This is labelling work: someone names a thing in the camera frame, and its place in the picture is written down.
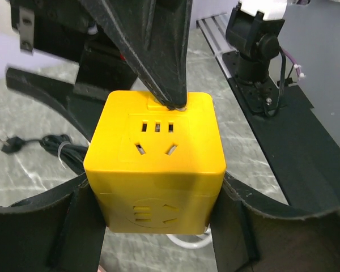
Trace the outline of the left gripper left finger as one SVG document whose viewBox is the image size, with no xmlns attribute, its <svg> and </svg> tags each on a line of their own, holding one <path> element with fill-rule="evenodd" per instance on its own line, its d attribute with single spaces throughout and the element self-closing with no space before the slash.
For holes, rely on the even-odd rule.
<svg viewBox="0 0 340 272">
<path fill-rule="evenodd" d="M 82 174 L 0 206 L 0 271 L 97 271 L 105 222 Z"/>
</svg>

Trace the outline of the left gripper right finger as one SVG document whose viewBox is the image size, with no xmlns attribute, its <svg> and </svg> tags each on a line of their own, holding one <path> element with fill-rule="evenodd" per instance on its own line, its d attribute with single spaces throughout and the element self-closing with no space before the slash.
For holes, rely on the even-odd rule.
<svg viewBox="0 0 340 272">
<path fill-rule="evenodd" d="M 226 174 L 211 213 L 218 271 L 340 271 L 340 207 L 307 212 Z"/>
</svg>

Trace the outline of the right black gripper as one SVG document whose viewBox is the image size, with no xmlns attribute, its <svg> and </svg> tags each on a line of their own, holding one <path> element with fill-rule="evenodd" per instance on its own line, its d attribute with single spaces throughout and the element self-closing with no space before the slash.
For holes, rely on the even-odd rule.
<svg viewBox="0 0 340 272">
<path fill-rule="evenodd" d="M 180 109 L 188 97 L 192 3 L 10 1 L 11 25 L 21 50 L 38 50 L 79 65 L 77 95 L 106 99 L 112 91 L 131 89 L 138 76 L 160 103 Z M 70 113 L 72 84 L 9 67 L 6 86 L 52 108 L 91 139 L 92 133 Z"/>
</svg>

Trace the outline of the yellow cube socket adapter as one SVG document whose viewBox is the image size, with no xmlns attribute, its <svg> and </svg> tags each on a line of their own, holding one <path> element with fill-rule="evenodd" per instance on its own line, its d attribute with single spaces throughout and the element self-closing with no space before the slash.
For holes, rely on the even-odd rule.
<svg viewBox="0 0 340 272">
<path fill-rule="evenodd" d="M 112 232 L 199 235 L 209 225 L 226 160 L 212 97 L 187 98 L 169 110 L 148 91 L 109 94 L 84 169 Z"/>
</svg>

